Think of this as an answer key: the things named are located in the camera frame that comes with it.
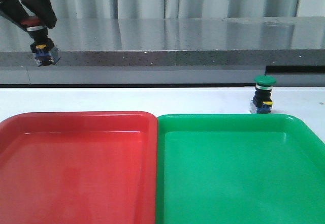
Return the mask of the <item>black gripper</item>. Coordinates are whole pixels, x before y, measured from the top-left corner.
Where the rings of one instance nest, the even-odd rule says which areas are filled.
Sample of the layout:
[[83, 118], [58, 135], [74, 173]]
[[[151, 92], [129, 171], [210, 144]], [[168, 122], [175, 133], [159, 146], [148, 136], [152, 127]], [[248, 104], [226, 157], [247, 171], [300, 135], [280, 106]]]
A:
[[22, 4], [37, 15], [40, 20], [50, 29], [57, 23], [57, 17], [50, 0], [1, 0], [1, 16], [18, 26], [24, 32], [26, 27], [21, 21], [29, 17]]

